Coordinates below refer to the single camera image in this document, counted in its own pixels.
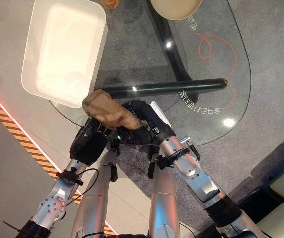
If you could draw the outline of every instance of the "beige bowl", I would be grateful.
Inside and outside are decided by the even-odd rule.
[[[169,20],[182,20],[200,7],[202,0],[151,0],[154,9]]]

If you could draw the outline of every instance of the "white plastic container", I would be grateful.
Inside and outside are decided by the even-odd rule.
[[[34,95],[79,108],[92,92],[107,37],[103,8],[88,0],[35,0],[21,83]]]

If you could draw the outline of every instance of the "glass tabletop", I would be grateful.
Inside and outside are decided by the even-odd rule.
[[[108,35],[95,89],[176,82],[165,52],[165,47],[169,49],[174,44],[180,55],[178,63],[192,80],[223,78],[227,87],[201,93],[197,100],[181,90],[116,101],[123,103],[133,98],[156,101],[178,138],[188,135],[196,145],[221,138],[239,123],[249,100],[251,74],[245,46],[227,0],[204,0],[187,19],[168,20],[172,38],[164,45],[147,1],[120,0],[115,9],[104,9]],[[88,118],[82,108],[51,103],[75,124],[82,126]]]

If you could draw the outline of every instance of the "orange and black hazard stripe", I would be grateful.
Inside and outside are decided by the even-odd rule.
[[[56,173],[58,170],[55,166],[47,159],[45,154],[41,149],[37,148],[36,143],[32,142],[31,139],[27,136],[26,132],[23,131],[17,122],[15,122],[13,117],[2,108],[0,105],[0,121],[7,128],[7,130],[15,137],[15,139],[24,147],[24,149],[35,159],[35,161],[48,173],[48,175],[54,180],[57,179]],[[80,194],[76,192],[73,196],[73,199],[77,198]],[[80,204],[82,197],[78,198],[74,202]],[[115,235],[112,229],[105,224],[104,232],[109,235]]]

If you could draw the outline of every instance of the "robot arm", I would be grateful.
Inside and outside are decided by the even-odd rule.
[[[70,147],[70,162],[56,180],[38,211],[20,230],[16,238],[47,238],[54,222],[62,219],[67,202],[74,196],[81,181],[82,172],[92,165],[105,148],[111,130],[96,119],[88,119]]]
[[[236,237],[246,231],[258,238],[267,237],[221,187],[201,169],[199,155],[189,137],[179,141],[168,123],[163,122],[166,120],[162,120],[159,116],[164,115],[159,108],[136,100],[129,101],[123,106],[148,123],[150,143],[157,145],[161,154],[156,159],[157,165],[161,169],[174,165],[176,173],[187,183],[223,237]]]

